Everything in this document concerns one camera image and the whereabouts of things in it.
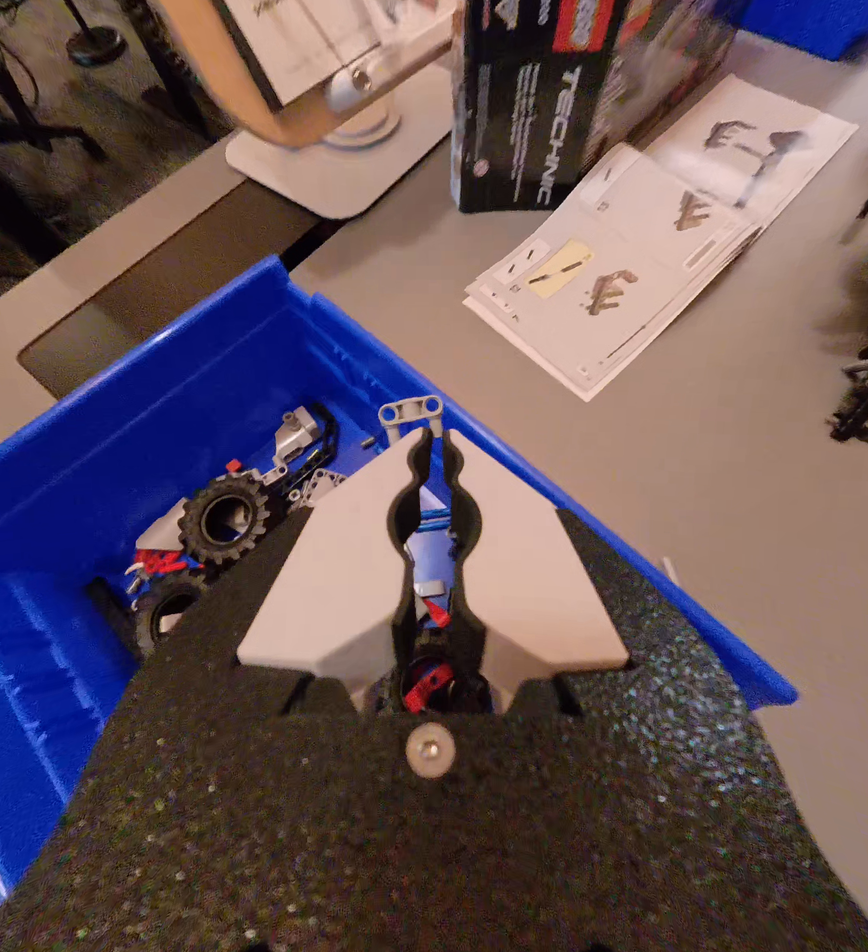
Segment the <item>white stand base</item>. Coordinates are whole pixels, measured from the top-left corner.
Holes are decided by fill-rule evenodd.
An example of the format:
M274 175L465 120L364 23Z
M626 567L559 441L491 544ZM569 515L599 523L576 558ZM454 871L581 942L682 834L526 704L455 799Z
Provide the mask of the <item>white stand base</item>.
M442 57L312 146L277 146L240 132L226 146L226 161L323 219L347 220L388 192L452 125L452 81Z

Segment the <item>black rubber toy tyre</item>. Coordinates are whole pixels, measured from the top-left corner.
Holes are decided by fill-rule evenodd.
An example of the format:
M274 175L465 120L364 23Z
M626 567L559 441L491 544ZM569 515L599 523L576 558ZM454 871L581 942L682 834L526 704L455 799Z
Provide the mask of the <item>black rubber toy tyre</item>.
M208 589L204 573L194 569L160 577L150 584L135 609L135 635L142 658L154 652Z
M226 473L185 502L180 537L196 562L222 568L256 547L272 515L261 480L249 472Z

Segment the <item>black chair base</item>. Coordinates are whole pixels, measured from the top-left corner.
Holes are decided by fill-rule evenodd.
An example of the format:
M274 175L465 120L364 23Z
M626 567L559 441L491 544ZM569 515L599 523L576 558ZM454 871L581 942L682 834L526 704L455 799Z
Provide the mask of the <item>black chair base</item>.
M75 140L85 154L98 163L105 163L109 156L104 148L81 126L45 125L37 121L22 123L0 111L0 146L26 145L44 153L53 153L53 142Z

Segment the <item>black round base stand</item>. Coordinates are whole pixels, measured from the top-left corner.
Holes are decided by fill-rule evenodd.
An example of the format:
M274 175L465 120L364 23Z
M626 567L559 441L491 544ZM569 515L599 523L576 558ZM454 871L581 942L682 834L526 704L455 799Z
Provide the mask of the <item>black round base stand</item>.
M127 41L117 29L91 26L74 1L62 3L78 28L65 43L67 57L72 63L85 68L95 68L113 64L124 56Z

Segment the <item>pile of toy building parts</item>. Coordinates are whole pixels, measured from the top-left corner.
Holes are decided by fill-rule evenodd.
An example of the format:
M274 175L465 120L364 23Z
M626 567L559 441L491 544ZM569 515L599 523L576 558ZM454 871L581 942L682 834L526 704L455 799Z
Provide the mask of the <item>pile of toy building parts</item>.
M286 480L288 469L275 468L272 456L271 466L264 471L258 468L247 469L238 459L231 460L226 464L226 472L215 479L224 476L226 473L234 472L251 473L261 480L268 493L269 506L273 515L261 540L278 527L289 514L303 507L314 507L317 500L322 498L324 494L343 484L349 478L344 473L327 469L316 470L312 476L302 482L288 482ZM133 561L125 570L124 574L130 577L125 593L130 599L130 611L134 618L134 634L132 636L135 640L134 650L140 656L142 655L135 635L135 609L138 599L147 591L152 582L175 572L194 569L204 573L209 586L211 586L224 572L238 562L222 568L203 565L196 562L185 551L180 537L179 519L183 515L185 502L194 495L182 497L165 516L155 520L138 537L135 543ZM437 599L442 599L446 595L447 589L440 580L421 581L415 583L415 593L416 618L420 626L419 631L424 634L420 644L427 649L432 646L440 648L442 647L440 642L443 639L439 636L446 635L446 629L451 619L449 612ZM416 660L412 664L415 673L408 674L408 687L403 687L401 690L404 697L407 697L408 709L420 711L423 703L432 699L437 691L447 691L447 685L452 675L449 673L449 668L444 666L444 662L439 660Z

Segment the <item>open instruction booklet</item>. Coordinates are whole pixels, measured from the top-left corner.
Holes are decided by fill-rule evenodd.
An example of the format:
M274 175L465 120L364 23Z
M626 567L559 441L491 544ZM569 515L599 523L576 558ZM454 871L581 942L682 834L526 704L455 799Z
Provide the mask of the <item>open instruction booklet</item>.
M589 402L858 129L727 75L645 150L610 149L464 305Z

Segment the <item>grey toy connector piece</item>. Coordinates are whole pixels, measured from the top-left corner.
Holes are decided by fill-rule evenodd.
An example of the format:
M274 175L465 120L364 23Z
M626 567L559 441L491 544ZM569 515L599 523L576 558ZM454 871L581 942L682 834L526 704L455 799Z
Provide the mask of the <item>grey toy connector piece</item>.
M442 412L441 398L431 394L383 404L378 411L378 419L388 446L394 446L402 439L403 428L416 424L427 426L435 439L441 439Z

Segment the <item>blue plastic bin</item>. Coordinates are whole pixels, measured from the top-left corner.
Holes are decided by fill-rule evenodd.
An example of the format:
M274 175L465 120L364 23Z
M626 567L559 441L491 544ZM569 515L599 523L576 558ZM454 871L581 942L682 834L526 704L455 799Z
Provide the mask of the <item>blue plastic bin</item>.
M868 1L751 1L740 28L827 61L868 47Z
M131 544L239 451L261 457L277 410L321 400L344 463L395 398L439 396L443 421L568 508L671 601L751 709L797 688L475 415L274 256L214 292L0 444L0 904L64 813L132 675L85 593Z

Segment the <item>black toy set box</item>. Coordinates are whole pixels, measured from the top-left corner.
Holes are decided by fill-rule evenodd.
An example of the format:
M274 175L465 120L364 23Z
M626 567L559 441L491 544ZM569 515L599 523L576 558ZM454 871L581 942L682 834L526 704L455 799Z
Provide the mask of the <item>black toy set box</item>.
M468 1L454 17L460 211L558 208L722 64L741 1Z

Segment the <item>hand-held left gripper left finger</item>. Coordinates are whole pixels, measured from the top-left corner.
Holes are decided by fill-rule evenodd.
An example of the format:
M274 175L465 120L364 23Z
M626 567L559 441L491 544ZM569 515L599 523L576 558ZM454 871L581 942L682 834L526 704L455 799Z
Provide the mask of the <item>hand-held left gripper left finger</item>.
M411 430L314 506L237 649L242 665L336 680L364 709L415 635L406 544L434 441L428 427Z

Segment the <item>grey curved toy panel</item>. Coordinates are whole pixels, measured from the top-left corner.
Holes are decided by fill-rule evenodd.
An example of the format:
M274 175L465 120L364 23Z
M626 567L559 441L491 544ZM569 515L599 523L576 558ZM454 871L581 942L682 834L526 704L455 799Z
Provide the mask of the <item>grey curved toy panel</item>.
M274 467L286 469L307 447L318 441L321 434L321 424L306 407L286 411L274 435Z

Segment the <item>grey desk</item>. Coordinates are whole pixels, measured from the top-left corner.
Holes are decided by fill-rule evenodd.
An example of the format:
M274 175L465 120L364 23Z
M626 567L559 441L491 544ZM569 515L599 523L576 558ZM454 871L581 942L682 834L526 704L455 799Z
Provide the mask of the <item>grey desk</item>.
M743 35L750 83L860 130L618 381L582 404L460 304L534 226L465 218L429 159L293 277L358 319L797 685L759 714L807 826L868 913L868 446L824 414L868 342L868 59Z

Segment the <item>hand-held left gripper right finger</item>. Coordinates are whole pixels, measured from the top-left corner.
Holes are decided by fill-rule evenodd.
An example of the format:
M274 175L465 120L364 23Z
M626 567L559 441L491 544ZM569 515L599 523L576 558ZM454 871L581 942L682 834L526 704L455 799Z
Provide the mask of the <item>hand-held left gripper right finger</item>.
M629 652L558 507L458 430L442 440L460 545L452 614L499 711L526 682L623 668Z

